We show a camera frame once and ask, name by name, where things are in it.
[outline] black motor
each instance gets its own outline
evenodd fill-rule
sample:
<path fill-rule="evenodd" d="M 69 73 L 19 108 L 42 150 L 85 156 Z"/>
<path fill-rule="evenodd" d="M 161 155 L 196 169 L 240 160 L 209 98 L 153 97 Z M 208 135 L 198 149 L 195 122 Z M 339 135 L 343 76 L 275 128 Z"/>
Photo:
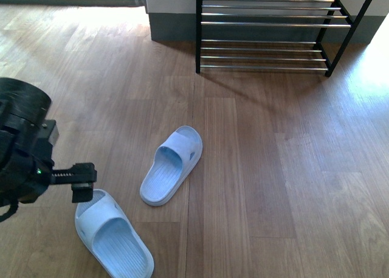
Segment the black motor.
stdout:
<path fill-rule="evenodd" d="M 93 197 L 93 164 L 53 170 L 52 150 L 59 134 L 55 120 L 45 119 L 50 105 L 50 97 L 39 88 L 0 78 L 0 207 L 10 205 L 0 221 L 16 212 L 18 202 L 35 202 L 52 184 L 72 184 L 74 203 Z"/>

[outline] black metal frame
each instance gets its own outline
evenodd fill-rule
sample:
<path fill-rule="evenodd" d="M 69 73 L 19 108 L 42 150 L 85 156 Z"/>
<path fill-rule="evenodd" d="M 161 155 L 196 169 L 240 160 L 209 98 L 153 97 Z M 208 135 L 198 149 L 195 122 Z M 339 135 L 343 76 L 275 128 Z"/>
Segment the black metal frame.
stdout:
<path fill-rule="evenodd" d="M 209 4 L 204 4 L 204 1 L 243 1 L 243 2 L 331 2 L 330 7 L 269 7 L 269 6 L 246 6 L 246 5 L 241 5 L 241 6 L 226 6 L 226 5 L 209 5 Z M 315 70 L 315 71 L 325 71 L 325 76 L 329 77 L 333 73 L 335 67 L 337 66 L 337 63 L 339 62 L 340 58 L 342 57 L 348 43 L 350 42 L 351 38 L 353 37 L 356 29 L 358 28 L 358 25 L 360 21 L 362 20 L 363 16 L 365 15 L 368 7 L 370 6 L 372 0 L 365 0 L 363 3 L 358 15 L 353 19 L 345 6 L 342 4 L 341 0 L 196 0 L 196 73 L 201 72 L 201 68 L 240 68 L 240 69 L 281 69 L 281 70 Z M 220 22 L 218 20 L 210 20 L 210 21 L 204 21 L 204 18 L 209 18 L 209 17 L 231 17 L 231 16 L 238 16 L 238 15 L 232 15 L 229 13 L 203 13 L 204 8 L 213 8 L 213 9 L 299 9 L 299 10 L 328 10 L 327 15 L 311 15 L 311 16 L 300 16 L 300 15 L 260 15 L 257 17 L 266 17 L 266 18 L 311 18 L 311 19 L 320 19 L 324 18 L 324 22 L 322 24 L 288 24 L 288 23 L 247 23 L 247 22 Z M 338 11 L 341 13 L 340 16 L 334 15 L 335 12 Z M 331 21 L 333 19 L 339 19 L 342 18 L 345 20 L 346 24 L 331 24 Z M 202 50 L 206 49 L 213 49 L 213 50 L 225 50 L 228 48 L 206 48 L 202 47 L 203 43 L 208 43 L 208 41 L 214 41 L 214 42 L 238 42 L 238 41 L 223 41 L 223 40 L 203 40 L 202 39 L 202 26 L 203 25 L 214 25 L 214 26 L 260 26 L 260 27 L 319 27 L 320 31 L 319 34 L 314 42 L 276 42 L 276 41 L 267 41 L 267 42 L 261 42 L 261 41 L 255 41 L 254 43 L 288 43 L 288 44 L 302 44 L 302 46 L 307 46 L 306 44 L 312 44 L 313 45 L 313 50 L 316 50 L 317 52 L 320 53 L 321 57 L 323 60 L 318 60 L 318 59 L 293 59 L 293 58 L 258 58 L 258 57 L 240 57 L 240 59 L 259 59 L 259 60 L 266 60 L 269 59 L 270 61 L 311 61 L 313 63 L 316 63 L 318 61 L 323 61 L 325 64 L 325 68 L 296 68 L 296 67 L 265 67 L 265 66 L 240 66 L 240 65 L 217 65 L 217 64 L 212 64 L 212 65 L 202 65 L 201 64 L 201 59 L 206 59 L 206 58 L 213 58 L 213 59 L 220 59 L 220 60 L 225 60 L 225 59 L 239 59 L 239 57 L 232 56 L 202 56 L 201 52 Z M 340 49 L 338 50 L 334 60 L 331 62 L 329 59 L 322 41 L 325 36 L 326 30 L 328 28 L 332 27 L 341 27 L 341 28 L 349 28 L 349 31 L 343 40 Z M 277 49 L 265 49 L 266 51 L 280 51 Z M 301 50 L 288 50 L 291 52 L 301 52 Z"/>

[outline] wood grain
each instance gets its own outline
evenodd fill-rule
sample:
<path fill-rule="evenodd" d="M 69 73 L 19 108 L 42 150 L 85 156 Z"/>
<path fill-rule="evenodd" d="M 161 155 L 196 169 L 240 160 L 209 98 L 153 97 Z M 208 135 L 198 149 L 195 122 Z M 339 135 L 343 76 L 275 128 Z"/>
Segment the wood grain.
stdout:
<path fill-rule="evenodd" d="M 296 239 L 252 237 L 250 244 L 253 277 L 305 277 Z"/>
<path fill-rule="evenodd" d="M 204 135 L 204 276 L 247 277 L 249 237 L 234 99 L 207 99 Z"/>
<path fill-rule="evenodd" d="M 194 42 L 152 41 L 142 7 L 0 11 L 0 76 L 50 96 L 55 167 L 95 164 L 153 277 L 389 277 L 389 20 L 326 78 L 195 74 Z M 182 125 L 202 136 L 202 157 L 151 207 L 139 187 Z M 0 224 L 1 277 L 108 277 L 78 238 L 71 195 L 51 186 Z"/>

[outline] rack shelf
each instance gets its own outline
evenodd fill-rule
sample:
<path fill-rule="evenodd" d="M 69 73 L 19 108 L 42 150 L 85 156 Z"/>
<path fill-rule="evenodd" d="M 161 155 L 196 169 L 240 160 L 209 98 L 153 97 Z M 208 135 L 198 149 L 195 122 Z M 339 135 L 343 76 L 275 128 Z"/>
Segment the rack shelf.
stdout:
<path fill-rule="evenodd" d="M 353 19 L 340 0 L 196 0 L 196 73 L 202 68 L 268 69 L 324 71 L 329 77 L 371 1 L 365 0 Z M 263 10 L 270 13 L 258 13 Z M 308 42 L 220 40 L 204 38 L 203 27 L 236 27 L 242 32 L 248 27 L 320 31 L 315 41 Z M 333 61 L 322 45 L 327 29 L 348 30 Z"/>

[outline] slipper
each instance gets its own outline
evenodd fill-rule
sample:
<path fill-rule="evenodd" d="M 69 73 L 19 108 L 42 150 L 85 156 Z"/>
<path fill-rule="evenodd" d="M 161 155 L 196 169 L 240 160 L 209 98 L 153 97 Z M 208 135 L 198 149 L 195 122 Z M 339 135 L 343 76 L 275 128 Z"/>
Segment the slipper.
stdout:
<path fill-rule="evenodd" d="M 149 205 L 165 204 L 198 163 L 202 153 L 199 133 L 189 126 L 178 128 L 157 149 L 154 163 L 140 186 Z"/>
<path fill-rule="evenodd" d="M 111 277 L 151 277 L 153 257 L 122 209 L 104 190 L 94 190 L 92 201 L 77 205 L 75 228 Z"/>

